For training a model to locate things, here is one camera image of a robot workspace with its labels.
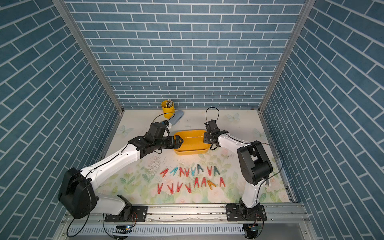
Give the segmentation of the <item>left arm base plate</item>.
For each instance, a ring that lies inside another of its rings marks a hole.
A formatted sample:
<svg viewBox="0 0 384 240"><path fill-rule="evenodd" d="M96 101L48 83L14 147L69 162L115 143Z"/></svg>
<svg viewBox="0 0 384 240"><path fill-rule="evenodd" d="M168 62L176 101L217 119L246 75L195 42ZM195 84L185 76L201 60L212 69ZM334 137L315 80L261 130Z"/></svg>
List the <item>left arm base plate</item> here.
<svg viewBox="0 0 384 240"><path fill-rule="evenodd" d="M118 215L107 215L104 219L106 223L141 223L145 222L148 206L131 206L125 207L122 212Z"/></svg>

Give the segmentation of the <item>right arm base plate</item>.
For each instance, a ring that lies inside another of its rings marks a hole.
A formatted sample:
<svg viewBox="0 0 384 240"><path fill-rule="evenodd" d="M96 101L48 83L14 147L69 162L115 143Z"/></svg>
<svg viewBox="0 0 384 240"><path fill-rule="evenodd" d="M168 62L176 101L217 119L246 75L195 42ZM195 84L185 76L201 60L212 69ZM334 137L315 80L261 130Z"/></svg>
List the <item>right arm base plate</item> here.
<svg viewBox="0 0 384 240"><path fill-rule="evenodd" d="M261 204L248 209L242 204L227 204L226 205L227 221L238 222L238 221L266 221L267 215L265 207Z"/></svg>

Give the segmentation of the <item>light blue clothespin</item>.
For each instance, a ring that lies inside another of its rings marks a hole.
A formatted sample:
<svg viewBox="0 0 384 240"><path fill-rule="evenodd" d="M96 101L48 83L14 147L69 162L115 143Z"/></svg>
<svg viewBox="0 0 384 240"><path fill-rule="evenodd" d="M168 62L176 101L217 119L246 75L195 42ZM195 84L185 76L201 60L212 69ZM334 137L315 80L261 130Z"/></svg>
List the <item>light blue clothespin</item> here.
<svg viewBox="0 0 384 240"><path fill-rule="evenodd" d="M193 169L191 169L191 175L192 175L192 177L195 176L196 170L197 170L196 167L194 167Z"/></svg>

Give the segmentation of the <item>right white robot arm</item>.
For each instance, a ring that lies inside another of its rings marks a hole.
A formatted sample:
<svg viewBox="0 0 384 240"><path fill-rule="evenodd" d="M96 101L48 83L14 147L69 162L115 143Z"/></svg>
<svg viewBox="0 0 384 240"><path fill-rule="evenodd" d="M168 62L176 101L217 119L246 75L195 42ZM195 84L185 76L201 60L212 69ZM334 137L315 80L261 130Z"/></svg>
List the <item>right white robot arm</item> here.
<svg viewBox="0 0 384 240"><path fill-rule="evenodd" d="M246 180L240 204L251 209L258 204L259 188L273 172L273 166L260 141L246 142L233 137L228 131L221 131L215 120L205 123L207 132L203 142L225 148L237 154L241 173Z"/></svg>

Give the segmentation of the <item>orange clothespin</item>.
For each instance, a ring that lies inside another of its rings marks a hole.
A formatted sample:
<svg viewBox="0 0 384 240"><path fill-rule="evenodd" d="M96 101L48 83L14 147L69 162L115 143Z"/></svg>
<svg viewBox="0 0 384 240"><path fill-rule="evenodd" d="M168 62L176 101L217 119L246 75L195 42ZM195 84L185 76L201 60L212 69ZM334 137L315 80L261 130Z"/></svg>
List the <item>orange clothespin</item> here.
<svg viewBox="0 0 384 240"><path fill-rule="evenodd" d="M213 182L211 182L210 180L207 180L207 183L208 183L208 186L209 186L211 191L213 190L213 188L216 187L216 185Z"/></svg>

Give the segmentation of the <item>teal clothespin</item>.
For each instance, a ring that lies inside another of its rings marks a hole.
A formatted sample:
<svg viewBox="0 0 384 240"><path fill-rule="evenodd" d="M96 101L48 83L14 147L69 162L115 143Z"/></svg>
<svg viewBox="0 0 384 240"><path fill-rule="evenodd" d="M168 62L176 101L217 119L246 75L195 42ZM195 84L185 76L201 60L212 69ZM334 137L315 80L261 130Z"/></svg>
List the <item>teal clothespin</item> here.
<svg viewBox="0 0 384 240"><path fill-rule="evenodd" d="M201 165L200 164L197 164L197 169L198 169L198 174L200 173L200 172L204 172L204 169L201 167Z"/></svg>
<svg viewBox="0 0 384 240"><path fill-rule="evenodd" d="M214 166L214 176L219 176L219 175L220 175L220 171L216 166Z"/></svg>
<svg viewBox="0 0 384 240"><path fill-rule="evenodd" d="M178 171L179 167L175 167L171 172L170 174L172 174L173 176L176 175L177 171Z"/></svg>

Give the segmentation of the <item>yellow storage box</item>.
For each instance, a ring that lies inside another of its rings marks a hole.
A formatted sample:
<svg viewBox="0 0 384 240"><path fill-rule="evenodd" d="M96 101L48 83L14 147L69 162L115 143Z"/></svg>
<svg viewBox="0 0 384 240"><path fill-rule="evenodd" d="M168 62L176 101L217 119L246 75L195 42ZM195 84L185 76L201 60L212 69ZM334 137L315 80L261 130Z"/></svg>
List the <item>yellow storage box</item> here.
<svg viewBox="0 0 384 240"><path fill-rule="evenodd" d="M180 156L206 153L211 145L204 143L205 133L205 130L187 130L175 133L184 141L179 149L174 149L175 153Z"/></svg>

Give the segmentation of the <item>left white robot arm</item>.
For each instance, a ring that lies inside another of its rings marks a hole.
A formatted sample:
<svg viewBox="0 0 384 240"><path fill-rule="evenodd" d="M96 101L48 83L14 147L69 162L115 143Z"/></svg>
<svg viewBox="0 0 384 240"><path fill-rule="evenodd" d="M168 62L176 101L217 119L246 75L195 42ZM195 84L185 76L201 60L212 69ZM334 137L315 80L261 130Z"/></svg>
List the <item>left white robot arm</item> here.
<svg viewBox="0 0 384 240"><path fill-rule="evenodd" d="M170 135L168 121L153 122L144 136L129 140L114 154L81 170L71 168L66 171L58 199L74 219L82 219L95 213L128 220L132 215L132 204L125 197L97 195L95 190L129 164L153 152L179 149L183 142L180 136Z"/></svg>

